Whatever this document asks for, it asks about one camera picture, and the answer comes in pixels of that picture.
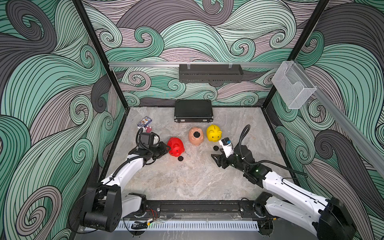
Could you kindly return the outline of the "red piggy bank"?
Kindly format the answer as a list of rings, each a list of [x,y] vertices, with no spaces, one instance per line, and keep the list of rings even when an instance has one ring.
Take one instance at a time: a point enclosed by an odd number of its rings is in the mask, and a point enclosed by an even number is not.
[[[173,157],[180,157],[185,151],[184,144],[179,138],[170,138],[167,145],[171,148],[169,154]]]

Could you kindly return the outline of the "pink piggy bank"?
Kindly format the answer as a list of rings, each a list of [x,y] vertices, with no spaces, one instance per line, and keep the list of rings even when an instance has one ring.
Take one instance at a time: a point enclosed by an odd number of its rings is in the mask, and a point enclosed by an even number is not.
[[[199,146],[204,141],[204,133],[201,128],[193,127],[189,131],[189,142],[194,146]]]

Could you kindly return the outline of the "black plug front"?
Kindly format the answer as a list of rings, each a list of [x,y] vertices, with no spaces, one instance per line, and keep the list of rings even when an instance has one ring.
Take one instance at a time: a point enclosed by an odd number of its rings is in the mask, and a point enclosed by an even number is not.
[[[194,136],[196,139],[198,139],[198,138],[200,138],[201,134],[200,134],[200,132],[196,131],[196,132],[193,133],[193,136]]]

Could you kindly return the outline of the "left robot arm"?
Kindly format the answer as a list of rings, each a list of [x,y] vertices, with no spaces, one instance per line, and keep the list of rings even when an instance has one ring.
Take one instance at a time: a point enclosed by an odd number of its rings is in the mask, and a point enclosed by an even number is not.
[[[80,225],[93,230],[113,232],[125,216],[136,212],[145,213],[145,195],[131,193],[123,196],[122,192],[147,161],[157,160],[170,150],[163,142],[148,149],[136,147],[111,175],[101,182],[91,183],[84,195],[79,215]]]

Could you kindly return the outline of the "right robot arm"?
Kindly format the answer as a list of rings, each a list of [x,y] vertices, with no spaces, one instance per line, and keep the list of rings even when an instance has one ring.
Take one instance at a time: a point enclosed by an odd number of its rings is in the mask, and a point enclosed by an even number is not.
[[[319,240],[351,240],[357,227],[339,199],[311,193],[280,176],[265,166],[265,161],[251,162],[252,154],[245,147],[244,154],[225,146],[212,159],[220,168],[233,167],[243,173],[252,184],[263,189],[254,202],[259,217],[278,217],[314,234]]]

